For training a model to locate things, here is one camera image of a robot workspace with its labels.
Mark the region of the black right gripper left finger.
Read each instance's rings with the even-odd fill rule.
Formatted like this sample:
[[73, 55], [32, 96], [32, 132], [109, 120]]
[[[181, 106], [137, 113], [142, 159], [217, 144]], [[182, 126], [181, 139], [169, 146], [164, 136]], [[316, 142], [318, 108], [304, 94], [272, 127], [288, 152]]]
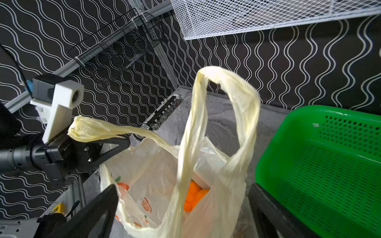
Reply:
[[108, 186], [64, 225], [53, 229], [49, 238], [108, 238], [119, 197], [115, 185]]

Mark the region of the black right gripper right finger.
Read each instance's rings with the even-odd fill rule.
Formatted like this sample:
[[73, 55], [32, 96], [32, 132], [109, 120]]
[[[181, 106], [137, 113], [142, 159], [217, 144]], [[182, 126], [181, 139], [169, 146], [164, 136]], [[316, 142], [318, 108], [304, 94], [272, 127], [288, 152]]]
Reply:
[[278, 233], [284, 238], [319, 237], [257, 183], [250, 188], [249, 202], [258, 237], [277, 238]]

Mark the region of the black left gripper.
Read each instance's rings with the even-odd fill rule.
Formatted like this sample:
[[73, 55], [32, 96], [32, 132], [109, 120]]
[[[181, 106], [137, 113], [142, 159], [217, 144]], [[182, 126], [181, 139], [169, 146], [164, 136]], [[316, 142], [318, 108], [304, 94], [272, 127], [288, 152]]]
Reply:
[[34, 147], [31, 159], [34, 167], [43, 171], [50, 181], [66, 181], [75, 168], [79, 172], [91, 171], [128, 149], [130, 144], [130, 139], [124, 136], [73, 143], [64, 133], [48, 144]]

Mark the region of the yellow bag with orange print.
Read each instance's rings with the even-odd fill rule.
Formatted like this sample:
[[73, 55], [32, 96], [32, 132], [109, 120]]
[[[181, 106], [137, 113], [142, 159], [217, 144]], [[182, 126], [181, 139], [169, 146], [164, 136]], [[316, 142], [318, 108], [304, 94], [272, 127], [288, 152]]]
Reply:
[[[207, 86], [219, 84], [228, 94], [236, 117], [240, 147], [227, 156], [205, 136]], [[99, 167], [101, 189], [115, 185], [116, 216], [135, 238], [229, 238], [246, 191], [253, 158], [261, 101], [258, 91], [236, 73], [217, 66], [200, 69], [184, 135], [173, 146], [156, 133], [77, 116], [68, 135], [78, 142], [136, 134], [143, 141]], [[191, 180], [209, 192], [191, 212], [184, 211]]]

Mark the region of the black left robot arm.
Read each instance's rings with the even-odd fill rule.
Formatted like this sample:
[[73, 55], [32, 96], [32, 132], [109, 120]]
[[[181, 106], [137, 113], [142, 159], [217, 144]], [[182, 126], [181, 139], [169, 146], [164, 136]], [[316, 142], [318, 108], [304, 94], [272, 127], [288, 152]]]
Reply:
[[125, 136], [78, 142], [66, 130], [43, 143], [42, 134], [17, 136], [20, 129], [20, 121], [1, 105], [1, 174], [40, 171], [57, 185], [74, 172], [91, 171], [131, 144]]

